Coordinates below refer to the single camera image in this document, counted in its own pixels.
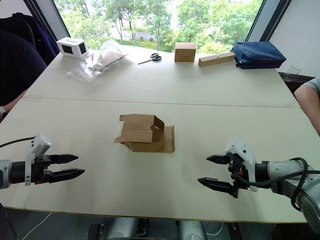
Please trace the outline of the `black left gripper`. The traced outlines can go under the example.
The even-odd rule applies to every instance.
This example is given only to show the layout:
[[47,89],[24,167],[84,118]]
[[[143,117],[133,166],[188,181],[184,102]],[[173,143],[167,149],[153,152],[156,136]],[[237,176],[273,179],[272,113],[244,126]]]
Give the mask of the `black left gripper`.
[[66,164],[79,157],[74,154],[53,154],[35,157],[34,163],[31,164],[31,183],[56,183],[77,178],[85,172],[84,169],[70,168],[57,172],[51,172],[48,167],[52,164]]

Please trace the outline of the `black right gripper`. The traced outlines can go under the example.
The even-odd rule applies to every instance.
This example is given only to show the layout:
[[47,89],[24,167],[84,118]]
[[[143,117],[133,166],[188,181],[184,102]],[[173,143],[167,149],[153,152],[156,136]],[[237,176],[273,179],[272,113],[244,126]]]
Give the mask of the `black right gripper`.
[[206,160],[220,165],[228,164],[228,171],[233,184],[211,177],[198,178],[197,181],[203,186],[214,191],[228,193],[236,199],[239,196],[240,189],[247,190],[250,187],[248,170],[244,165],[244,160],[237,153],[214,154],[208,156]]

